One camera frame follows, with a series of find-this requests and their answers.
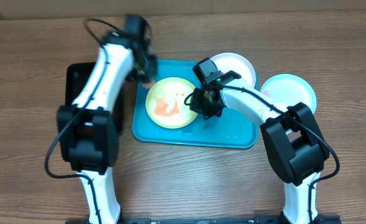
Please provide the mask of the green orange scrub sponge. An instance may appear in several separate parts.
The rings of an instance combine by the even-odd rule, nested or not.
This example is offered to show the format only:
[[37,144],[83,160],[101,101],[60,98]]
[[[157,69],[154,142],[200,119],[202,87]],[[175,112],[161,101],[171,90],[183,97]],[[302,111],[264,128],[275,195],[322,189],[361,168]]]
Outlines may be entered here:
[[154,86],[154,84],[156,84],[156,81],[154,79],[151,79],[149,82],[142,82],[141,86],[145,89],[151,89],[151,87]]

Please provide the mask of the pink white plate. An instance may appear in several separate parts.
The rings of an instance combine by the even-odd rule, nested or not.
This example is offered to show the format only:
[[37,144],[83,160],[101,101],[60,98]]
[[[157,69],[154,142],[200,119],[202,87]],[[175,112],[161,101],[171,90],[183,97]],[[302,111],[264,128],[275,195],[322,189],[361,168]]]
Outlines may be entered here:
[[235,53],[221,53],[211,57],[217,68],[223,73],[230,70],[238,73],[251,87],[257,84],[257,74],[253,65],[243,56]]

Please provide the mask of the yellow green plate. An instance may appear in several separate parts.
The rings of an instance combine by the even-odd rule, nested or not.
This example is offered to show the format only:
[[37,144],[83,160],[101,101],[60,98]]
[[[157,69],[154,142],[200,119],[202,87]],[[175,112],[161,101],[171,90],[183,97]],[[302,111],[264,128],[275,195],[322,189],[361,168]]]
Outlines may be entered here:
[[158,81],[151,87],[145,99],[148,116],[163,128],[177,129],[187,126],[198,115],[184,103],[194,89],[195,86],[183,78],[168,77]]

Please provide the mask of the light blue plate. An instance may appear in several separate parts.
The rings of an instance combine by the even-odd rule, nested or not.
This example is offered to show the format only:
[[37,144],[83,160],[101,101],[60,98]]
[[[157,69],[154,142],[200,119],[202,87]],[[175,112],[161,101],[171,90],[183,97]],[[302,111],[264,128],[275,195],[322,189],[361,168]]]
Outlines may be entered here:
[[262,85],[260,92],[288,106],[302,102],[310,108],[312,114],[315,114],[317,107],[315,91],[306,80],[296,75],[275,75]]

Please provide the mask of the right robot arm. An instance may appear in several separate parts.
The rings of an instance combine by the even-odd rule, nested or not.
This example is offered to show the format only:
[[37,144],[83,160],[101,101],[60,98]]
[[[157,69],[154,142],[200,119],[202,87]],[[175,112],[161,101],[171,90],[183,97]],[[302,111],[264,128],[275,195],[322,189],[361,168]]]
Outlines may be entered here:
[[210,58],[198,62],[193,72],[201,87],[184,101],[191,111],[209,119],[229,108],[259,126],[270,166],[285,185],[281,222],[324,223],[316,210],[316,187],[331,151],[311,109],[265,96],[238,73],[220,71]]

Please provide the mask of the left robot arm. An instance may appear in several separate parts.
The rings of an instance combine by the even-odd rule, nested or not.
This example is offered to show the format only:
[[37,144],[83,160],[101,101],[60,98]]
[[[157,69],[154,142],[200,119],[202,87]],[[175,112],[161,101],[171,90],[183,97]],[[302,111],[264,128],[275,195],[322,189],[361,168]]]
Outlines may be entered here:
[[79,178],[89,206],[87,223],[121,222],[112,167],[119,152],[113,110],[127,77],[153,83],[157,57],[151,53],[152,31],[139,15],[128,14],[123,29],[113,27],[95,37],[99,54],[91,75],[70,105],[57,112],[58,135],[45,157],[54,179]]

